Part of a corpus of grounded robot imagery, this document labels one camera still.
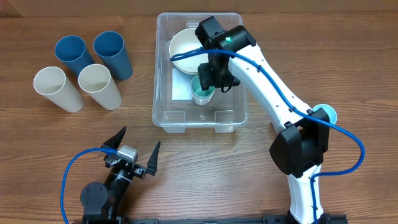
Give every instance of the plastic storage container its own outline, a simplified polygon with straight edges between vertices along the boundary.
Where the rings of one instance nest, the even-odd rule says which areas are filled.
[[[237,13],[162,13],[157,17],[155,87],[152,120],[168,133],[184,133],[187,128],[215,128],[216,133],[232,133],[248,118],[246,88],[243,84],[222,93],[216,89],[206,105],[193,100],[172,99],[172,70],[169,45],[181,30],[197,27],[215,16],[225,30],[242,25]]]

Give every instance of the small cup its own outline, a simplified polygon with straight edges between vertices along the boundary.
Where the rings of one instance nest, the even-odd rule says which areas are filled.
[[[213,86],[209,87],[208,90],[202,90],[199,81],[199,75],[195,75],[195,77],[193,77],[191,80],[191,93],[193,96],[192,98],[194,102],[198,105],[207,104],[211,100],[211,97],[214,95],[215,90],[216,88]]]
[[[329,123],[336,124],[336,122],[337,122],[337,113],[336,113],[335,109],[333,109],[330,105],[322,103],[322,104],[314,106],[312,110],[313,111],[317,111],[317,110],[319,110],[319,108],[324,109],[326,114],[328,114]]]
[[[76,35],[66,36],[55,46],[55,56],[63,62],[76,76],[94,60],[87,50],[84,40]]]
[[[83,97],[61,68],[41,69],[33,80],[33,87],[38,94],[69,113],[77,112],[83,107]]]
[[[122,104],[122,96],[109,70],[100,64],[85,67],[79,74],[79,86],[107,110]]]
[[[106,31],[94,40],[94,51],[109,68],[114,78],[126,80],[132,75],[129,55],[123,37],[115,31]]]

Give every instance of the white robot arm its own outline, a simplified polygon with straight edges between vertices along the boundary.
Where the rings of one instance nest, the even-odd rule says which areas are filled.
[[[261,65],[261,67],[263,67],[276,82],[290,103],[298,110],[307,111],[311,109],[309,105],[300,100],[289,88],[287,88],[285,83],[267,63],[267,60],[264,58],[258,45],[248,45],[247,47],[237,51],[237,53],[250,58],[257,64]],[[272,125],[277,133],[286,128],[286,123],[290,122],[295,124],[302,119],[298,114],[291,112],[290,108],[284,103],[269,80],[251,64],[237,57],[230,58],[228,70],[232,75],[240,79],[240,81],[254,95],[260,105],[265,109],[267,114],[269,114]],[[291,198],[290,213],[300,224],[309,224],[314,222],[310,177],[313,174],[319,173],[320,169],[321,165],[315,165],[306,170],[300,178],[296,178],[293,174],[287,176]],[[323,209],[320,205],[319,184],[317,178],[315,181],[315,196],[318,208],[317,218],[320,218],[323,214]]]

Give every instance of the wood grain surface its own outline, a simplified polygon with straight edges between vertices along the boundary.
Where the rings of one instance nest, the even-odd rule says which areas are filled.
[[[328,213],[349,223],[398,223],[398,12],[243,14],[274,70],[311,106],[331,104],[338,124],[360,137],[363,166],[343,177],[322,177]],[[233,134],[188,129],[168,134],[151,119],[156,16],[0,19],[0,223],[63,223],[59,193],[63,171],[78,152],[98,147],[123,126],[123,144],[145,164],[162,141],[155,177],[134,179],[123,208],[131,218],[226,218],[285,214],[286,176],[269,155],[275,138],[268,115],[248,94],[249,121]],[[74,75],[54,56],[57,41],[82,37],[96,62],[94,38],[120,32],[133,77],[117,82],[121,107],[107,111],[86,93],[85,105],[67,113],[32,86],[47,66]],[[359,149],[331,131],[324,171],[351,167]],[[81,189],[108,175],[103,155],[72,166],[65,191],[70,221],[83,215]]]
[[[0,17],[22,17],[9,0],[0,0]]]

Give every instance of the paper cup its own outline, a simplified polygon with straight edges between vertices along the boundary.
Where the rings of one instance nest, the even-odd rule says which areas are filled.
[[[199,75],[196,75],[195,77],[192,78],[191,80],[192,98],[194,102],[197,103],[198,105],[207,104],[211,100],[211,97],[214,95],[215,91],[216,88],[213,86],[209,87],[208,90],[202,90],[200,86]]]
[[[51,100],[67,112],[74,113],[83,107],[83,97],[61,68],[41,69],[33,80],[33,87],[38,94]]]
[[[122,96],[109,70],[100,64],[85,67],[79,74],[79,86],[107,110],[122,104]]]

